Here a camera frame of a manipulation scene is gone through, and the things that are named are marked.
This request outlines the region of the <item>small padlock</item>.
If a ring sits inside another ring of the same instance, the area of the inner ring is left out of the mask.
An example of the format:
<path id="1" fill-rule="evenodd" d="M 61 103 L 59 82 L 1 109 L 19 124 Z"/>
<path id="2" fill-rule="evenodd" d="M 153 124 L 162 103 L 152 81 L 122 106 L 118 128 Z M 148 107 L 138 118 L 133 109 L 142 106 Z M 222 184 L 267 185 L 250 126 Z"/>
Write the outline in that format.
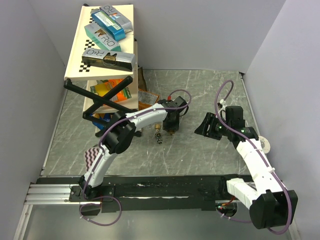
<path id="1" fill-rule="evenodd" d="M 162 134 L 160 132 L 157 132 L 155 134 L 155 138 L 158 144 L 162 144 L 163 143 L 163 139 L 162 139 Z"/>

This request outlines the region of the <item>brass padlock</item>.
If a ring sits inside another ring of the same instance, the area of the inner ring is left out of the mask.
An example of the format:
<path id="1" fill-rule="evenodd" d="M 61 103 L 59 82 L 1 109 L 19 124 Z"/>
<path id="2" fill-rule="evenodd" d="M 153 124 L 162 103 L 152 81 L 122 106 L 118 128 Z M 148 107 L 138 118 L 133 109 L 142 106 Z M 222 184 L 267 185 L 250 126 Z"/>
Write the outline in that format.
<path id="1" fill-rule="evenodd" d="M 154 125 L 154 129 L 155 129 L 157 132 L 159 132 L 159 131 L 161 130 L 161 123 L 160 123 L 160 122 L 156 123 L 156 124 Z"/>

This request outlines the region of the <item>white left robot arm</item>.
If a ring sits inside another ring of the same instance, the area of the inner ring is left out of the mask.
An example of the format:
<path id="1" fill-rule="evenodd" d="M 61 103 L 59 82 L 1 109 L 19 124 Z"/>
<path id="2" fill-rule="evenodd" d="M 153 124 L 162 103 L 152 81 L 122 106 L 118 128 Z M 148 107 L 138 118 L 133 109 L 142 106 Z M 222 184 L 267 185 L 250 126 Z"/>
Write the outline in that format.
<path id="1" fill-rule="evenodd" d="M 102 185 L 107 170 L 114 159 L 129 148 L 138 130 L 168 121 L 169 130 L 173 131 L 179 127 L 180 113 L 188 107 L 186 100 L 178 96 L 175 100 L 162 99 L 136 112 L 116 112 L 98 146 L 84 153 L 86 173 L 79 180 L 81 195 L 87 201 L 93 201 L 98 197 L 98 187 Z"/>

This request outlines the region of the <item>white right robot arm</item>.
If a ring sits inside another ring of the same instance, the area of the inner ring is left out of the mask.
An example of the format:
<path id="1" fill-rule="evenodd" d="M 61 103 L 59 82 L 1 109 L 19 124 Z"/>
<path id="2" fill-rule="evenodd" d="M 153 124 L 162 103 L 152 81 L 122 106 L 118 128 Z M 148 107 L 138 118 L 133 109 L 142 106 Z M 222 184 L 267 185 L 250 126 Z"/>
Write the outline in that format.
<path id="1" fill-rule="evenodd" d="M 240 200 L 249 210 L 251 222 L 257 229 L 288 228 L 293 221 L 298 203 L 294 190 L 288 190 L 271 167 L 255 129 L 246 126 L 241 106 L 227 106 L 225 118 L 207 112 L 195 134 L 233 144 L 244 160 L 254 182 L 249 186 L 240 177 L 226 177 L 218 187 L 223 199 L 232 196 Z"/>

